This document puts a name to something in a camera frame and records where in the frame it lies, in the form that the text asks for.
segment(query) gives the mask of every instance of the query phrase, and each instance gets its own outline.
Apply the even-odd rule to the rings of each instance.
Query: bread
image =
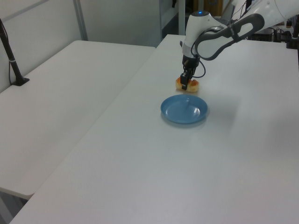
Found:
[[[181,84],[181,77],[179,77],[176,80],[176,88],[178,90],[183,90],[182,89],[182,84]],[[187,85],[187,92],[197,92],[199,88],[199,82],[196,80],[190,80],[188,81],[188,85]]]

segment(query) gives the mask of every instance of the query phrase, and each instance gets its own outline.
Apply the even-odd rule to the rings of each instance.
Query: black stand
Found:
[[[11,48],[10,48],[10,45],[9,45],[9,42],[8,42],[8,38],[7,38],[6,32],[4,30],[4,25],[3,25],[2,21],[1,21],[1,19],[0,19],[0,38],[2,40],[4,49],[5,49],[6,54],[8,56],[9,62],[11,64],[11,67],[14,70],[15,82],[12,83],[12,85],[21,86],[24,83],[28,82],[29,79],[28,78],[24,78],[21,75],[21,73],[20,73],[19,67],[18,67],[17,62],[15,61],[15,58],[14,58],[14,54],[13,54]]]
[[[290,40],[290,42],[286,43],[286,48],[298,49],[298,46],[299,46],[298,34],[299,34],[299,15],[297,15],[297,20],[296,20],[292,39]]]

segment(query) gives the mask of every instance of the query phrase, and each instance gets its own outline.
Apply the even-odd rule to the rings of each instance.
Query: equipment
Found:
[[[255,0],[247,13],[227,26],[216,21],[208,12],[192,13],[187,24],[184,44],[181,43],[184,67],[184,73],[181,74],[182,88],[187,89],[189,79],[194,76],[199,63],[202,64],[201,59],[214,60],[233,43],[298,13],[298,0]]]
[[[17,65],[17,62],[15,61],[14,58],[14,54],[13,51],[10,48],[9,42],[8,42],[8,37],[7,37],[7,33],[6,30],[4,28],[4,25],[0,19],[0,38],[2,40],[4,49],[6,51],[6,54],[8,56],[9,59],[9,66],[11,66],[14,70],[14,74],[15,74],[15,82],[12,83],[12,85],[17,85],[17,86],[22,86],[23,84],[25,84],[26,82],[29,81],[28,78],[24,78],[19,70],[19,67]]]

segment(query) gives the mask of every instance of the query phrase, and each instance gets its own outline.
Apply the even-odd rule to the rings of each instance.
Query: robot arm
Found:
[[[255,32],[278,24],[299,13],[299,0],[256,0],[238,21],[225,26],[208,12],[190,15],[183,48],[183,89],[195,73],[200,59],[214,60],[226,47]]]

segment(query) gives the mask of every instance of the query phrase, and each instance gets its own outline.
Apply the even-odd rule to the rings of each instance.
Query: white wall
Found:
[[[161,25],[164,28],[170,20],[178,13],[178,1],[172,8],[172,0],[161,0]]]
[[[90,41],[156,47],[162,38],[160,0],[81,0]]]
[[[81,39],[72,0],[46,1],[4,22],[4,26],[23,76]],[[0,43],[0,92],[8,86],[8,58]]]

